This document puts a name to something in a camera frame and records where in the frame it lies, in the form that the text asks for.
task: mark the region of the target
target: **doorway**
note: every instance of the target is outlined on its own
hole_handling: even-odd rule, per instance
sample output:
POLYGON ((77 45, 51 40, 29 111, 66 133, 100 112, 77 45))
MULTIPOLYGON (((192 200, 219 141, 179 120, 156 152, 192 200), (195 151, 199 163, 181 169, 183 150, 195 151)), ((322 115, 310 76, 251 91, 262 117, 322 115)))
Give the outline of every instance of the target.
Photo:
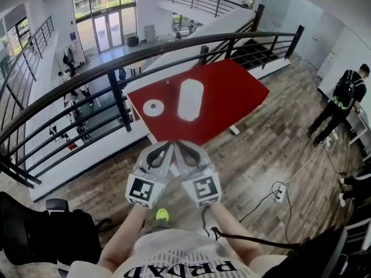
POLYGON ((95 17, 94 26, 99 53, 124 43, 119 12, 95 17))

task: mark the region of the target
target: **white cable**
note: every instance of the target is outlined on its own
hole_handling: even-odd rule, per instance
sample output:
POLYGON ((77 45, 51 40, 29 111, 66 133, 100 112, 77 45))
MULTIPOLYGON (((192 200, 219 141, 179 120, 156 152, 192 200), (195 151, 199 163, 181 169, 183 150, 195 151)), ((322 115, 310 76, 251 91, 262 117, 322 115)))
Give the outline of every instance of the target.
POLYGON ((322 145, 317 149, 317 151, 315 152, 315 153, 313 153, 313 155, 310 157, 310 159, 308 159, 307 161, 306 161, 306 163, 305 164, 303 164, 302 165, 302 167, 299 169, 299 170, 297 170, 296 171, 296 173, 294 174, 294 176, 293 177, 291 177, 290 178, 290 180, 287 180, 286 182, 285 182, 285 184, 287 184, 287 183, 289 183, 292 179, 294 179, 295 178, 295 176, 297 176, 297 174, 312 160, 312 158, 317 154, 317 152, 320 150, 322 148, 322 145))

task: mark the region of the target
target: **red table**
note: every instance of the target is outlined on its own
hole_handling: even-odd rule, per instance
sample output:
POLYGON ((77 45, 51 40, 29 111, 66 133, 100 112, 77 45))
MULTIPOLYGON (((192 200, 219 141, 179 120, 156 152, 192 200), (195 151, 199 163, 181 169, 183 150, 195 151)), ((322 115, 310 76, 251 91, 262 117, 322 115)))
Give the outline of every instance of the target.
POLYGON ((188 140, 203 145, 263 103, 269 90, 244 68, 227 59, 173 75, 128 94, 134 109, 157 141, 188 140), (186 79, 203 84, 199 116, 192 122, 179 118, 180 86, 186 79), (147 116, 143 105, 159 100, 163 113, 147 116))

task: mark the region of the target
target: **shoe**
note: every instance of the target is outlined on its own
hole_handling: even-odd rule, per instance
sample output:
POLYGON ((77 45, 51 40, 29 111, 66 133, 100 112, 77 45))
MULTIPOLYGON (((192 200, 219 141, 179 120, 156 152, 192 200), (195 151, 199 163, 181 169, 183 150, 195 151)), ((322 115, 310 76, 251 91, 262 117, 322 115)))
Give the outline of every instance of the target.
POLYGON ((312 136, 312 134, 313 134, 312 128, 311 127, 308 127, 307 136, 310 138, 312 136))
POLYGON ((169 213, 166 211, 166 209, 159 209, 156 213, 156 220, 165 220, 169 222, 170 217, 169 213))
POLYGON ((344 196, 343 193, 339 194, 339 200, 340 200, 341 207, 345 207, 345 200, 343 199, 343 196, 344 196))
POLYGON ((317 138, 313 141, 313 146, 317 147, 320 141, 317 140, 317 138))

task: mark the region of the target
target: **black backpack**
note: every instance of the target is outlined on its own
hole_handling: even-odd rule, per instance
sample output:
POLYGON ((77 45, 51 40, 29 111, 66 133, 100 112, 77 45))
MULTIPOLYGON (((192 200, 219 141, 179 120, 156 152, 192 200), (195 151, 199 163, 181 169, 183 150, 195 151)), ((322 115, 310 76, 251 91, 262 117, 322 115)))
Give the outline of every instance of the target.
POLYGON ((352 103, 354 84, 352 76, 354 71, 349 70, 346 78, 341 78, 337 83, 332 101, 342 110, 346 110, 352 103))

